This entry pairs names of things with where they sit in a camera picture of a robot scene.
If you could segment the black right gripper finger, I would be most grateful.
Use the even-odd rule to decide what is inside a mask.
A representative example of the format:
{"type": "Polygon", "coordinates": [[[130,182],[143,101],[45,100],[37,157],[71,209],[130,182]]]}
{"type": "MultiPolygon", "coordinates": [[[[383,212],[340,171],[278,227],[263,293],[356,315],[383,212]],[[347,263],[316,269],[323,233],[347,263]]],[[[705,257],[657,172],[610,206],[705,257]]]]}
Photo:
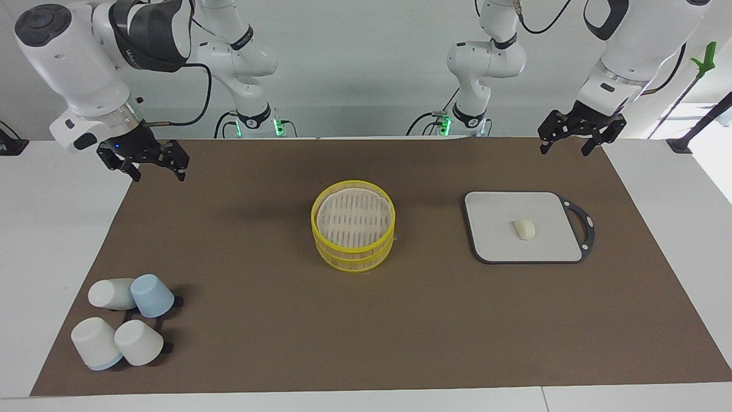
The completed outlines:
{"type": "Polygon", "coordinates": [[[160,166],[172,171],[178,181],[185,181],[189,162],[190,156],[178,141],[172,139],[160,145],[160,166]]]}
{"type": "Polygon", "coordinates": [[[139,182],[141,179],[141,173],[133,162],[123,161],[123,159],[120,159],[120,157],[115,154],[102,154],[102,162],[110,171],[120,171],[123,174],[128,175],[128,177],[130,177],[134,182],[139,182]]]}

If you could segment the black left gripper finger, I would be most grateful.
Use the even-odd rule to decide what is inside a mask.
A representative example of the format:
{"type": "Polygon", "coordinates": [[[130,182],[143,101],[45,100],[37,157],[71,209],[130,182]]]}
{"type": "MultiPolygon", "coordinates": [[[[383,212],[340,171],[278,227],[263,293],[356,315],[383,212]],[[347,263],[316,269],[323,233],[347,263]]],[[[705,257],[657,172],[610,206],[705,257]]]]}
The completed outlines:
{"type": "Polygon", "coordinates": [[[551,149],[552,145],[564,138],[567,138],[566,117],[559,110],[552,110],[546,119],[538,127],[538,135],[541,140],[539,151],[544,156],[551,149]]]}
{"type": "Polygon", "coordinates": [[[583,144],[581,148],[581,153],[584,157],[589,156],[589,154],[598,146],[601,146],[602,144],[611,144],[615,141],[615,128],[614,127],[606,127],[603,131],[595,130],[591,137],[586,139],[586,142],[583,144]]]}

